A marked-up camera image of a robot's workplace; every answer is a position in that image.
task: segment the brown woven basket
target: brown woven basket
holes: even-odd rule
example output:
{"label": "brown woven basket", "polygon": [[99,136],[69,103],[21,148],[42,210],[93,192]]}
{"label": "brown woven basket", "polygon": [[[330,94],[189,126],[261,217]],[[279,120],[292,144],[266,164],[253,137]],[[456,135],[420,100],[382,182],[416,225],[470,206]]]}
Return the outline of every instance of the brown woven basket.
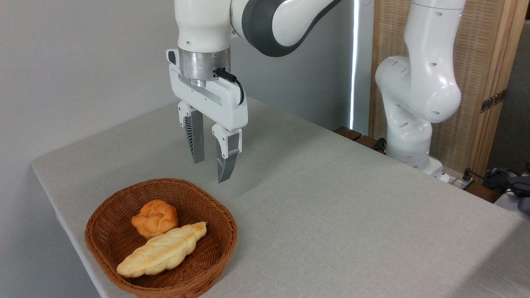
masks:
{"label": "brown woven basket", "polygon": [[[147,241],[131,224],[147,202],[160,199],[176,208],[179,226],[207,222],[195,251],[172,270],[123,278],[116,267]],[[86,224],[85,242],[103,272],[119,288],[140,298],[198,297],[221,276],[234,251],[237,227],[230,212],[196,185],[179,179],[154,179],[110,196]]]}

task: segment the wooden block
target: wooden block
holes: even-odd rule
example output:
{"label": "wooden block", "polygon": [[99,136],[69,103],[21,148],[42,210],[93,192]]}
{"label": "wooden block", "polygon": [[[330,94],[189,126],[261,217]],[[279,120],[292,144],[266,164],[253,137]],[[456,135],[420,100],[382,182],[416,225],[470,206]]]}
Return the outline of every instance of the wooden block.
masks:
{"label": "wooden block", "polygon": [[334,130],[333,132],[336,133],[336,134],[339,134],[339,135],[341,135],[341,136],[343,136],[345,138],[348,138],[348,139],[350,139],[352,141],[357,140],[362,135],[361,133],[358,133],[355,130],[351,130],[351,129],[345,127],[345,126],[342,126],[342,127],[338,128],[338,129]]}
{"label": "wooden block", "polygon": [[377,141],[372,139],[369,136],[362,136],[358,138],[357,140],[355,140],[355,142],[361,145],[365,145],[366,147],[371,148],[371,149],[375,149],[377,145]]}
{"label": "wooden block", "polygon": [[495,203],[497,199],[501,196],[500,193],[495,192],[485,186],[482,186],[478,183],[471,184],[467,189],[467,192],[469,192],[472,195],[475,195],[483,200],[486,200],[490,203]]}

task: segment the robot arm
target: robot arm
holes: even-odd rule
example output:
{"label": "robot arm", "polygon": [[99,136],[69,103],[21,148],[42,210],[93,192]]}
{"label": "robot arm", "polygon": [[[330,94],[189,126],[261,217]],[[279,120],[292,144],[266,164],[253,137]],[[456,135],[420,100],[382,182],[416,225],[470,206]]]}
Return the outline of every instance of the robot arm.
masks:
{"label": "robot arm", "polygon": [[178,49],[167,51],[193,160],[204,160],[202,115],[216,122],[218,182],[230,177],[248,122],[244,90],[230,72],[231,39],[241,36],[271,57],[285,56],[340,0],[175,0]]}
{"label": "robot arm", "polygon": [[261,53],[294,51],[340,0],[232,0],[232,26]]}
{"label": "robot arm", "polygon": [[450,118],[461,93],[453,71],[453,45],[465,0],[413,0],[405,27],[409,57],[389,57],[375,79],[387,119],[386,154],[434,177],[429,157],[431,122]]}

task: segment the white wall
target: white wall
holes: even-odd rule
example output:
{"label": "white wall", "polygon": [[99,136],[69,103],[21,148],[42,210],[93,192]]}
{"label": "white wall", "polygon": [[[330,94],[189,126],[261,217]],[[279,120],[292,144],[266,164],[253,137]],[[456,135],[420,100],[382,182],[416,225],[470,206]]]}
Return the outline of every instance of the white wall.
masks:
{"label": "white wall", "polygon": [[[248,94],[345,125],[351,2],[285,58],[234,40],[233,72]],[[177,36],[171,0],[0,0],[1,298],[98,295],[30,163],[175,102],[164,55]]]}

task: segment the bread roll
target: bread roll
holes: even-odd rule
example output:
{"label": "bread roll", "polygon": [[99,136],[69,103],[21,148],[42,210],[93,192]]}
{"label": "bread roll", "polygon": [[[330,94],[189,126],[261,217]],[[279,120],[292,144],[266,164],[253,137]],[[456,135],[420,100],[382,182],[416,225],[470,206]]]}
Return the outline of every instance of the bread roll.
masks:
{"label": "bread roll", "polygon": [[137,248],[118,265],[116,271],[121,276],[138,277],[173,269],[195,250],[197,241],[205,234],[205,222],[169,230]]}
{"label": "bread roll", "polygon": [[175,207],[162,200],[152,200],[132,217],[131,223],[140,235],[151,239],[176,227],[179,221]]}

